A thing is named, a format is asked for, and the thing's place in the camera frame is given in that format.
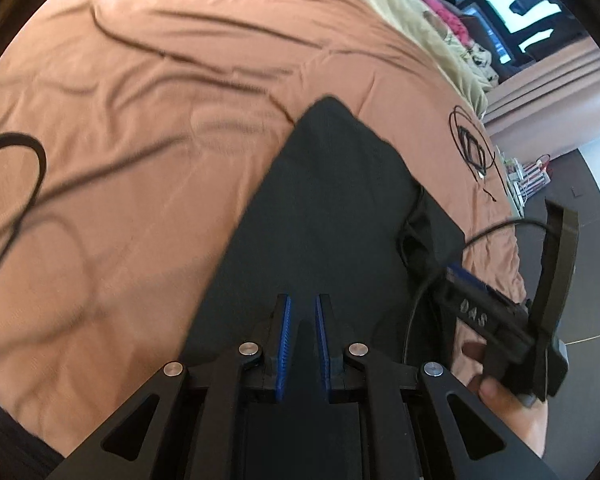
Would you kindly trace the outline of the person's right hand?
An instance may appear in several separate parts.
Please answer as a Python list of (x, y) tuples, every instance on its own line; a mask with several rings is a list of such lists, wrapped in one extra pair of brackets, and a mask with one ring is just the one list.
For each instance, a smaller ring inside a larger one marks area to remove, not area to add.
[(547, 402), (536, 400), (527, 408), (495, 378), (484, 374), (474, 375), (467, 388), (536, 455), (544, 455), (549, 416)]

